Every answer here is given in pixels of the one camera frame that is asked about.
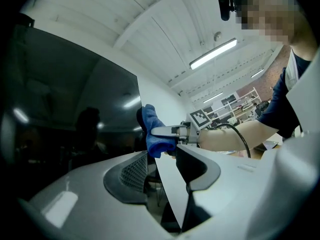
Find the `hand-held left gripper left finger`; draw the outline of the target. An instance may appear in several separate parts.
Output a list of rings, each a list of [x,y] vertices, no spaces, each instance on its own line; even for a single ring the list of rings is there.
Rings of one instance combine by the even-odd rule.
[[[145,151],[78,167],[38,192],[19,199],[46,240],[172,240],[143,202],[147,197],[119,178]]]

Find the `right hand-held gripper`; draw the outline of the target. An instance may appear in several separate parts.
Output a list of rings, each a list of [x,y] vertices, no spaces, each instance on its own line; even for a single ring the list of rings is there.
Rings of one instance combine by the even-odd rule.
[[[146,135],[148,132],[143,120],[142,107],[137,110],[136,119]],[[196,110],[188,113],[186,121],[180,125],[155,127],[150,134],[157,137],[178,138],[180,144],[197,147],[201,130],[207,128],[211,123],[212,120],[204,110]]]

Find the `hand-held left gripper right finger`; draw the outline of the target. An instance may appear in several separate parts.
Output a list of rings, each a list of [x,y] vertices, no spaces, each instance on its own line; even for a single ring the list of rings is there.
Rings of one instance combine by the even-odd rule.
[[[179,144],[177,167],[188,203],[180,240],[252,240],[254,219],[272,172],[277,149],[261,159],[225,155]]]

